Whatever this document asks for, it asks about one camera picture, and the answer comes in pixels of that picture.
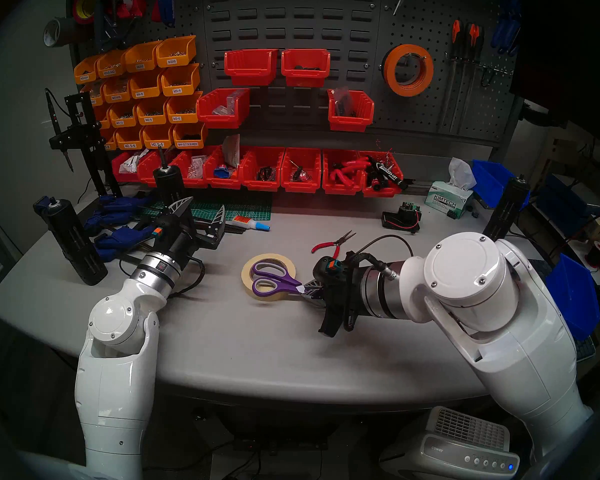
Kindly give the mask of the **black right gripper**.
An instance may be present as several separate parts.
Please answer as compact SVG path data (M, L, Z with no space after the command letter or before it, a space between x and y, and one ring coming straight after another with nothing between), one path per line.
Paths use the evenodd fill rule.
M353 331L363 308L360 287L362 273L362 269L344 269L340 272L320 269L319 281L313 279L304 284L302 296L305 299L325 303L325 315L319 329L321 334L334 337L340 328Z

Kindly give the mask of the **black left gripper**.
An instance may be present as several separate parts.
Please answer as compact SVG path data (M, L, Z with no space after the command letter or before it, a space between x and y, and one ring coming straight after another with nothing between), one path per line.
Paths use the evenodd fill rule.
M199 249L217 250L226 226L225 205L217 211L209 224L186 225L185 217L192 217L192 196L174 201L156 218L156 252L176 263L186 263Z

